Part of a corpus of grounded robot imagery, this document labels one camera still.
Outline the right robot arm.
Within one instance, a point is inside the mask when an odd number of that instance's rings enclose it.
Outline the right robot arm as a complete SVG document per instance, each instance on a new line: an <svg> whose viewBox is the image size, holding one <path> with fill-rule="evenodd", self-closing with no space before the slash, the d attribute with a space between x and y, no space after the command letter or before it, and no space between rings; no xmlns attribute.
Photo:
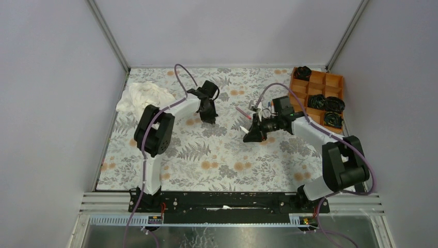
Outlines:
<svg viewBox="0 0 438 248"><path fill-rule="evenodd" d="M252 125L245 132L243 142L263 142L268 133L283 130L304 139L321 154L322 176L297 189L296 206L301 212L309 213L323 197L370 178L357 137L336 134L311 120L304 112L296 112L287 96L273 102L274 112L270 117L263 116L261 103L250 102Z"/></svg>

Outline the pink red pen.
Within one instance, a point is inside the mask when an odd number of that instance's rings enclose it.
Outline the pink red pen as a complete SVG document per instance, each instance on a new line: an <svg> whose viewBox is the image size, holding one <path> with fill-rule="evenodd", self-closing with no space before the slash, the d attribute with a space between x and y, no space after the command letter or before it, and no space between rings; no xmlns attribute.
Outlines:
<svg viewBox="0 0 438 248"><path fill-rule="evenodd" d="M241 113L244 117L246 117L247 119L252 120L252 117L249 114L247 114L245 111L243 111L241 108L239 108L238 106L236 106L235 109L239 113Z"/></svg>

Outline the white pen grey cap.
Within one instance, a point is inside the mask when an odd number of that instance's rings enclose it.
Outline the white pen grey cap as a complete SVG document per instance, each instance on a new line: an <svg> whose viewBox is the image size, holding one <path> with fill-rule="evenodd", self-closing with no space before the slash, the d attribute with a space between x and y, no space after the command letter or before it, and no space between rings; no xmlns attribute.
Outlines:
<svg viewBox="0 0 438 248"><path fill-rule="evenodd" d="M249 133L249 131L248 131L245 127L243 127L243 126L240 126L240 129L241 129L245 134L248 134L248 133Z"/></svg>

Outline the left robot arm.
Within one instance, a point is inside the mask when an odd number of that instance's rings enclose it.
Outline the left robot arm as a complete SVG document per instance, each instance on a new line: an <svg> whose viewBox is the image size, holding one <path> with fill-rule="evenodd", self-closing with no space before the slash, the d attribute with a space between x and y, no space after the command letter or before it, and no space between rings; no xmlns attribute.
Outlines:
<svg viewBox="0 0 438 248"><path fill-rule="evenodd" d="M161 189L161 163L163 153L170 145L175 122L197 113L202 122L215 124L218 114L214 101L219 93L217 85L205 81L201 87L189 89L185 97L163 108L154 105L145 107L134 132L134 140L144 155L138 188L140 205L147 212L155 212L160 207L160 199L156 194Z"/></svg>

